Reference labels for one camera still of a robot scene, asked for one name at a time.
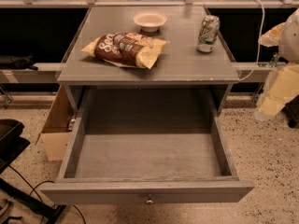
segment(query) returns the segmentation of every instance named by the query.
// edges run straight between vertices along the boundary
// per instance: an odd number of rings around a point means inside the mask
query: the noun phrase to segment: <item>speckled floor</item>
[[[9,109],[0,110],[0,119],[23,122],[22,136],[31,145],[12,166],[32,186],[54,180],[60,162],[47,161],[45,150],[38,140],[50,108],[50,101],[22,100]],[[299,132],[290,129],[283,113],[267,122],[256,121],[254,103],[249,97],[230,96],[221,114],[221,125],[242,180],[252,180],[255,189],[239,203],[193,203],[146,205],[78,205],[89,224],[99,223],[299,223]],[[29,193],[31,189],[9,168],[1,177],[11,185]],[[44,202],[52,205],[45,196]],[[8,198],[0,193],[0,198]],[[41,217],[12,201],[8,215],[22,216],[22,223],[37,224]],[[78,211],[69,206],[57,223],[83,223]]]

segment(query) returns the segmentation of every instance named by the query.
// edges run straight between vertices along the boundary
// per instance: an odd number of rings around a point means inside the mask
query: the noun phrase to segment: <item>drawer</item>
[[[87,89],[55,183],[57,204],[238,202],[209,90]]]

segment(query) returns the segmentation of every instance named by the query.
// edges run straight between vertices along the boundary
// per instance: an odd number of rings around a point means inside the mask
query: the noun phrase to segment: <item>white bowl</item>
[[[153,33],[159,30],[167,21],[167,17],[156,11],[140,12],[133,17],[134,22],[141,27],[141,29],[148,33]]]

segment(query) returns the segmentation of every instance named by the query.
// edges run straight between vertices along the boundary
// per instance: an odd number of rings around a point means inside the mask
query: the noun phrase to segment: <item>soda can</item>
[[[203,18],[196,46],[199,51],[209,53],[214,49],[220,25],[220,20],[216,16],[206,15]]]

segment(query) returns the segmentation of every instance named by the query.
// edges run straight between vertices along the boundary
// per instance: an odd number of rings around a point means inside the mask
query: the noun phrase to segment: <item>cardboard box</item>
[[[49,161],[61,161],[64,158],[71,135],[67,128],[73,116],[73,108],[61,86],[40,134]]]

